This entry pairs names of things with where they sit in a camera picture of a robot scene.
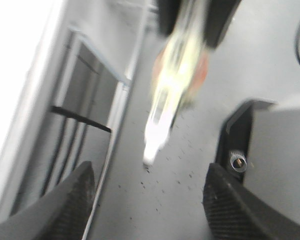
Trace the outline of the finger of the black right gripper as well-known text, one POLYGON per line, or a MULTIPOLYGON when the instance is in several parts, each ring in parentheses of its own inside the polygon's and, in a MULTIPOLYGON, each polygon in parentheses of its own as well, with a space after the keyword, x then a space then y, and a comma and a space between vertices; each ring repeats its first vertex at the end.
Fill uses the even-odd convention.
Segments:
POLYGON ((178 17, 181 0, 158 0, 158 25, 161 35, 170 35, 178 17))
POLYGON ((241 0, 211 0, 207 7, 204 40, 209 49, 223 41, 241 0))

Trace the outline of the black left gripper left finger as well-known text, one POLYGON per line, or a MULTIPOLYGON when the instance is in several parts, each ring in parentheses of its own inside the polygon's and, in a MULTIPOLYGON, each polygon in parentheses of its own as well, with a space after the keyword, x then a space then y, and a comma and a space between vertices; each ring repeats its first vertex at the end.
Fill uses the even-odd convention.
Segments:
POLYGON ((80 240, 94 196, 92 164, 85 161, 35 204, 0 223, 0 240, 80 240))

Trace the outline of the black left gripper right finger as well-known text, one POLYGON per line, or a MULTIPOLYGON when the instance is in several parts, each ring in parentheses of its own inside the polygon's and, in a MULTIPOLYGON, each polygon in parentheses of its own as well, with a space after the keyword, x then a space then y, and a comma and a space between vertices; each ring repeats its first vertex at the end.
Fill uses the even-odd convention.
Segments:
POLYGON ((205 215, 219 240, 286 240, 285 218, 246 190, 217 163, 209 166, 203 190, 205 215))

